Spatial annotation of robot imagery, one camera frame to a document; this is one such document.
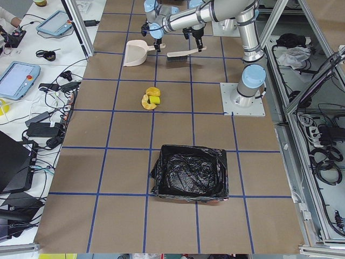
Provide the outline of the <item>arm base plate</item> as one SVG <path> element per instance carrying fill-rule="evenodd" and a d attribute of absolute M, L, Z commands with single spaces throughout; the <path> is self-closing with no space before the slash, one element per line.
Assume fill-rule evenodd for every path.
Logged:
<path fill-rule="evenodd" d="M 218 37 L 240 37 L 238 24 L 235 18 L 226 19 L 220 22 L 212 22 L 214 36 Z"/>
<path fill-rule="evenodd" d="M 243 97 L 237 91 L 237 83 L 220 83 L 224 115 L 242 117 L 264 117 L 263 101 L 257 90 L 254 97 Z"/>

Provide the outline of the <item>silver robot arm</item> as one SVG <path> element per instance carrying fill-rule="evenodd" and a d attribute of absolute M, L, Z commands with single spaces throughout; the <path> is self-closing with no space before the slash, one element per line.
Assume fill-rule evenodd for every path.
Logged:
<path fill-rule="evenodd" d="M 264 84 L 266 72 L 256 63 L 262 59 L 264 52 L 257 35 L 255 1 L 191 1 L 189 8 L 184 11 L 157 1 L 145 1 L 144 10 L 147 20 L 142 30 L 147 30 L 155 39 L 154 47 L 157 51 L 160 50 L 162 37 L 166 33 L 181 29 L 185 38 L 190 35 L 194 37 L 197 45 L 195 49 L 169 52 L 169 60 L 184 59 L 190 54 L 205 50 L 202 37 L 208 22 L 234 19 L 243 45 L 243 61 L 247 66 L 230 98 L 236 106 L 242 108 L 250 107 L 255 99 L 260 98 L 258 90 Z"/>
<path fill-rule="evenodd" d="M 154 39 L 154 49 L 161 52 L 162 37 L 167 29 L 164 28 L 164 20 L 172 14 L 178 13 L 180 10 L 176 6 L 159 4 L 158 1 L 144 1 L 144 11 L 146 13 L 146 21 L 141 26 L 142 36 L 149 33 Z"/>

